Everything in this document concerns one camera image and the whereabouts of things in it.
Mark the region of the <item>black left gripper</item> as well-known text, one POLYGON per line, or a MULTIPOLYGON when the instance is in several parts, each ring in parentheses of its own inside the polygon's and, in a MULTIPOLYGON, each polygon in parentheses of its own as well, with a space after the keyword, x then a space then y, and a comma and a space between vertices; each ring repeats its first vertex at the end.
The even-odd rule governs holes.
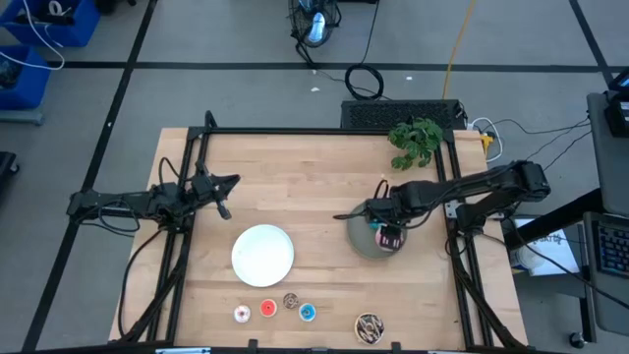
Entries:
POLYGON ((192 178, 192 188, 197 201, 201 205, 216 203, 220 216, 225 220, 230 219, 231 213, 225 206, 225 200, 240 182, 240 175, 211 174, 200 160, 196 162, 195 167, 196 174, 192 178))

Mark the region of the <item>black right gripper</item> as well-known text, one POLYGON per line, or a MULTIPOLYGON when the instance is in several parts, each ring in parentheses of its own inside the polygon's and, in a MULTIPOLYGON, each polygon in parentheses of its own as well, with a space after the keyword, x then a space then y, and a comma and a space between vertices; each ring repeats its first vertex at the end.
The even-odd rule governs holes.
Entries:
MULTIPOLYGON (((366 200, 367 218, 370 222, 395 225, 405 228, 408 225, 408 206, 400 198, 377 198, 366 200)), ((399 248, 399 230, 393 229, 390 234, 391 246, 399 248)), ((380 246, 389 248, 389 239, 384 228, 380 231, 380 246)))

